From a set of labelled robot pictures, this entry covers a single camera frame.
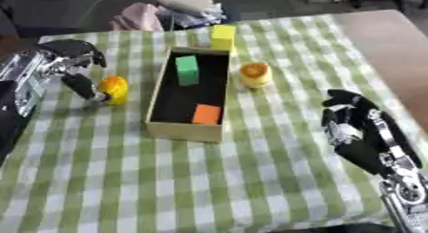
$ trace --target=green cube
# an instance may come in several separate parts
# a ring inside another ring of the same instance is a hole
[[[181,86],[199,83],[198,63],[195,55],[177,57],[176,66]]]

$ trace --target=pink cloth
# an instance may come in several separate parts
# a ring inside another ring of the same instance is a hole
[[[151,4],[136,3],[115,16],[110,24],[114,31],[163,31],[157,11]]]

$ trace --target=round cake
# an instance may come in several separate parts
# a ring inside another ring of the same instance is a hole
[[[261,88],[272,79],[269,65],[266,62],[250,62],[241,67],[241,80],[249,88]]]

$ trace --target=wooden block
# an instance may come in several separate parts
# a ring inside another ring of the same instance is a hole
[[[211,34],[211,49],[231,51],[235,39],[235,27],[215,25]]]
[[[177,74],[181,86],[189,86],[199,83],[198,62],[194,55],[176,58]]]
[[[221,107],[198,104],[196,106],[192,123],[217,125],[220,119],[221,110]]]

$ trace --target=yellow ball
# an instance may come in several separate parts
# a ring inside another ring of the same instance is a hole
[[[108,104],[118,105],[126,102],[128,96],[128,83],[120,76],[108,76],[98,85],[98,90],[111,96]]]

